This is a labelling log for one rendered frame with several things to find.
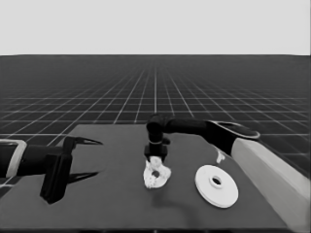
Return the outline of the large thick white disc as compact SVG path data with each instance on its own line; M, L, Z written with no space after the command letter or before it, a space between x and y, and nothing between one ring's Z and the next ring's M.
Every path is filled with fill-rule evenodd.
M217 166L201 166L195 173L194 182L200 195L213 206L230 208L238 200L239 190L235 180Z

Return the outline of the white round carrier with pins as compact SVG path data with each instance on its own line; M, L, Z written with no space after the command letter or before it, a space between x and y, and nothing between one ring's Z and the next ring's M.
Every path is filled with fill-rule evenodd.
M170 177L169 177L168 179L166 179L166 178L164 178L164 177L160 174L159 169L160 169L161 166L164 166L164 165L160 165L160 166L157 167L157 168L154 168L154 167L152 166L152 167L154 168L153 171L149 171L149 170L147 170L147 169L144 170L144 173L143 173L144 182L145 182L145 178L150 177L150 176L154 176L154 177L156 178L156 185L155 185L154 188L163 187L163 186L167 183L167 181L169 180Z

